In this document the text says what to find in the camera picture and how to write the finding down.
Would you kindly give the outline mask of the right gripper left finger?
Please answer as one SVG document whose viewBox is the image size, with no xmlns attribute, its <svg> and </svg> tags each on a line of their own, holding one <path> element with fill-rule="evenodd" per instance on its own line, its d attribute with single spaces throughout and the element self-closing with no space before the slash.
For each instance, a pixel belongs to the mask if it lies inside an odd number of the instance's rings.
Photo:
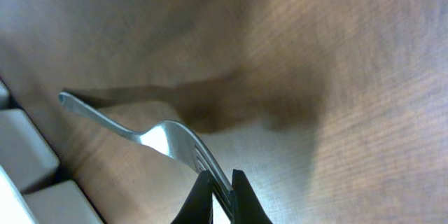
<svg viewBox="0 0 448 224">
<path fill-rule="evenodd" d="M 209 171 L 202 171 L 171 224 L 212 223 L 213 177 Z"/>
</svg>

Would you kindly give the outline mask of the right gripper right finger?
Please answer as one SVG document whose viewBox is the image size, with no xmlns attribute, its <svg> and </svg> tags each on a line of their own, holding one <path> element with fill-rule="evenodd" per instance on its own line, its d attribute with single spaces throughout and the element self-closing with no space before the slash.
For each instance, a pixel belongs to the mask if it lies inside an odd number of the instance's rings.
<svg viewBox="0 0 448 224">
<path fill-rule="evenodd" d="M 232 171 L 230 200 L 233 224 L 272 224 L 242 170 Z"/>
</svg>

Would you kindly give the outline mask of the steel fork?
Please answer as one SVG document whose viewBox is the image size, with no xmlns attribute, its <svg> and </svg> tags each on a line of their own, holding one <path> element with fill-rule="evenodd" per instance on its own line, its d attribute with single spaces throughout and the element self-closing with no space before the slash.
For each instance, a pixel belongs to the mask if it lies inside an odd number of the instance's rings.
<svg viewBox="0 0 448 224">
<path fill-rule="evenodd" d="M 189 127 L 174 120 L 163 120 L 152 128 L 139 132 L 110 119 L 69 92 L 60 92 L 58 100 L 66 110 L 89 118 L 128 141 L 152 148 L 197 173 L 210 172 L 214 195 L 228 219 L 234 220 L 230 199 L 231 183 L 207 145 Z"/>
</svg>

